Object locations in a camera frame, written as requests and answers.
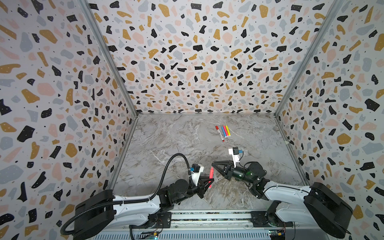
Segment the red pink marker pen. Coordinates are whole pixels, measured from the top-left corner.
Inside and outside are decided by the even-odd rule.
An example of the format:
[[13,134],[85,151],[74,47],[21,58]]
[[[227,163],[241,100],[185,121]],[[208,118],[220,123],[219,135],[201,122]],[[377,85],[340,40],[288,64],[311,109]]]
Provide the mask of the red pink marker pen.
[[213,183],[213,181],[214,181],[214,168],[213,168],[213,167],[211,167],[209,177],[210,177],[210,179],[211,179],[209,188],[211,188],[211,187],[212,187],[212,183]]

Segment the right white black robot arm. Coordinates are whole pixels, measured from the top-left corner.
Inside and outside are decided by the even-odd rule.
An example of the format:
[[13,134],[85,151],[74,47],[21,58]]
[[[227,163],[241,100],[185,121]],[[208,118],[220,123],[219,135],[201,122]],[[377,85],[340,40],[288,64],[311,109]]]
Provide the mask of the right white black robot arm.
[[257,199],[271,205],[261,216],[253,216],[254,225],[280,227],[285,223],[317,226],[328,235],[343,239],[353,215],[352,208],[324,184],[291,186],[266,179],[266,170],[258,162],[237,166],[230,161],[213,162],[212,167],[225,179],[245,183]]

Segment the thin white red pen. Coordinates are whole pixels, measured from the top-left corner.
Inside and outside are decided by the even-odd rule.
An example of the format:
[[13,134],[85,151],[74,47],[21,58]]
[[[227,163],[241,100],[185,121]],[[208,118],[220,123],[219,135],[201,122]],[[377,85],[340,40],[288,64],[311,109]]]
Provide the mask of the thin white red pen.
[[216,127],[216,130],[217,130],[217,132],[218,132],[218,134],[219,134],[220,138],[221,138],[221,141],[222,141],[222,142],[224,142],[224,141],[225,141],[225,139],[224,139],[224,137],[223,137],[223,135],[222,135],[222,133],[221,133],[221,130],[220,130],[220,128],[219,128],[218,126],[215,126],[215,127]]

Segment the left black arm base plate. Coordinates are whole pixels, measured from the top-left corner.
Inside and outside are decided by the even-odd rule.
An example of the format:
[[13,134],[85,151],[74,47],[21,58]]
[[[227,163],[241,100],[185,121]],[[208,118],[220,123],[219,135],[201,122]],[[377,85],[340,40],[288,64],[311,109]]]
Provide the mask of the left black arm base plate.
[[159,229],[169,229],[171,227],[172,213],[157,213],[151,214],[147,217],[147,220],[139,225],[132,225],[134,229],[149,229],[149,228],[159,228]]

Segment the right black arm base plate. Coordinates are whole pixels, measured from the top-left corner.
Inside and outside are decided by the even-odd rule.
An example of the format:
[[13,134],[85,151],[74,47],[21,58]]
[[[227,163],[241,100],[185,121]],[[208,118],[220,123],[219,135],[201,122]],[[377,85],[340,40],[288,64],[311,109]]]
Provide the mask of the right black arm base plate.
[[254,228],[267,228],[267,227],[293,227],[293,222],[282,222],[276,214],[268,214],[266,211],[252,211],[251,223]]

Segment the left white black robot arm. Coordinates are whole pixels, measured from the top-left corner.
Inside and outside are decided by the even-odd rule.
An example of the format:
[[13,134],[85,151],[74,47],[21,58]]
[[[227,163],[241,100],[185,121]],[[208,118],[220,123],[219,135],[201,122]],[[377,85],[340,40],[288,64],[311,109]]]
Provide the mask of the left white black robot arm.
[[105,190],[76,206],[73,238],[86,240],[94,237],[105,228],[132,226],[150,228],[155,224],[169,227],[170,211],[175,205],[194,195],[204,197],[214,182],[209,177],[200,177],[197,184],[189,184],[184,179],[160,189],[157,195],[122,197]]

